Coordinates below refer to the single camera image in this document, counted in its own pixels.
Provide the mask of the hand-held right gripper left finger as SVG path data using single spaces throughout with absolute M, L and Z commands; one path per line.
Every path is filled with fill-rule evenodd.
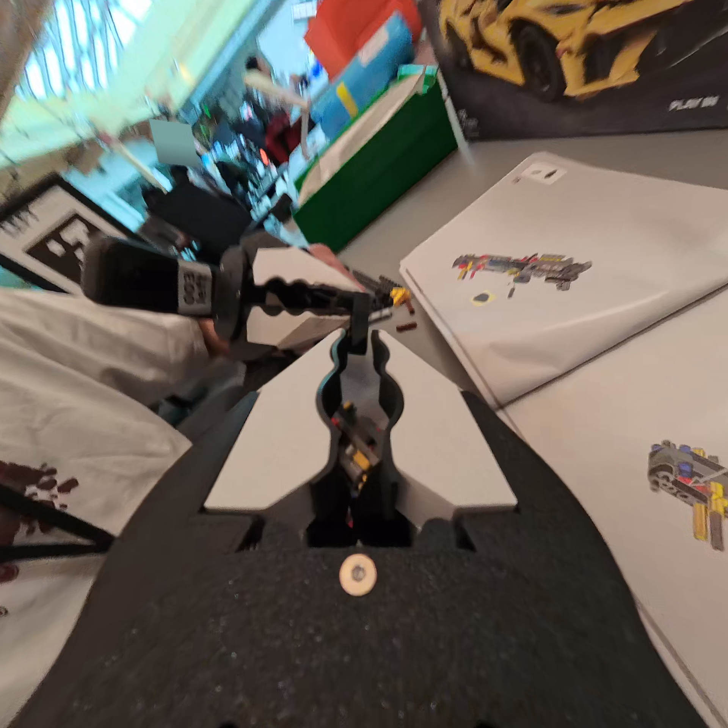
M 327 466 L 332 439 L 317 395 L 334 369 L 332 348 L 343 332 L 330 333 L 260 388 L 205 510 L 275 521 L 314 519 L 309 483 Z

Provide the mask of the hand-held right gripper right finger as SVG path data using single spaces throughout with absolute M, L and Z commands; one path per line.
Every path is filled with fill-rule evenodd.
M 512 511 L 517 498 L 464 399 L 449 378 L 384 331 L 384 375 L 403 396 L 390 431 L 392 460 L 403 476 L 396 507 L 415 527 L 469 513 Z

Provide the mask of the lego instruction booklet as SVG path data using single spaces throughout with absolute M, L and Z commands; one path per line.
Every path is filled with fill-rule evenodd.
M 400 274 L 726 726 L 726 189 L 534 154 Z

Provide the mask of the black lego beams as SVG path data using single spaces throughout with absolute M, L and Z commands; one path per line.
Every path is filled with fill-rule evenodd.
M 355 280 L 378 301 L 386 301 L 390 299 L 394 289 L 400 287 L 398 282 L 395 282 L 385 276 L 379 276 L 377 279 L 374 279 L 355 269 L 352 269 L 350 273 L 352 277 L 355 278 Z

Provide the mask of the white paper bag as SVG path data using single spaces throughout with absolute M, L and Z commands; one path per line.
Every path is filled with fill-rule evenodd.
M 422 96 L 436 79 L 433 66 L 403 66 L 409 71 L 396 79 L 318 154 L 303 176 L 297 205 L 305 205 L 350 161 L 414 96 Z

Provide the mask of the red box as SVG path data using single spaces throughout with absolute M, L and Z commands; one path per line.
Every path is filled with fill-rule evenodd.
M 304 41 L 328 77 L 335 78 L 394 13 L 403 17 L 418 41 L 423 23 L 414 1 L 323 1 Z

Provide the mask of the partly built lego model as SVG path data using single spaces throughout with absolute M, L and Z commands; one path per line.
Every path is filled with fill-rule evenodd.
M 353 500 L 363 504 L 383 496 L 394 482 L 384 447 L 386 432 L 351 400 L 336 409 L 331 423 L 339 434 L 338 465 Z

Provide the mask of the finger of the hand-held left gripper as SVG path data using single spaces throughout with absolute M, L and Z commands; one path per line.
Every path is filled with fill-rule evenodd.
M 243 304 L 243 352 L 291 351 L 351 323 L 367 332 L 371 296 L 294 296 L 293 302 Z
M 252 285 L 282 298 L 347 298 L 367 294 L 354 279 L 294 247 L 260 248 L 250 264 Z

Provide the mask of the black lego set box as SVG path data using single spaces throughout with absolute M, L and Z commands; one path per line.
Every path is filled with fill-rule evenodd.
M 726 1 L 418 9 L 469 141 L 726 128 Z

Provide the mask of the blue box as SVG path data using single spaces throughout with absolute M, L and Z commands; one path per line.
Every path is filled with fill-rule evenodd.
M 412 33 L 396 10 L 313 101 L 311 120 L 326 141 L 334 141 L 413 59 Z

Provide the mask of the person's left hand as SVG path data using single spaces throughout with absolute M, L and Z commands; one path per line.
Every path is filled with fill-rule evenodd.
M 196 323 L 202 333 L 202 339 L 209 356 L 211 358 L 231 359 L 230 342 L 218 335 L 214 322 L 209 319 L 198 319 Z

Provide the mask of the small black lego piece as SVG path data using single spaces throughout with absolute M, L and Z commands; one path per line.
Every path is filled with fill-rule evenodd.
M 351 300 L 350 352 L 363 356 L 367 352 L 371 299 L 367 293 L 355 293 Z

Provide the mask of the green plastic bin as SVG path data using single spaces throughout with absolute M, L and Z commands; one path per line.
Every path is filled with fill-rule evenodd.
M 412 97 L 305 205 L 296 202 L 293 219 L 306 243 L 340 252 L 457 149 L 435 69 L 422 96 Z M 297 201 L 314 159 L 296 180 Z

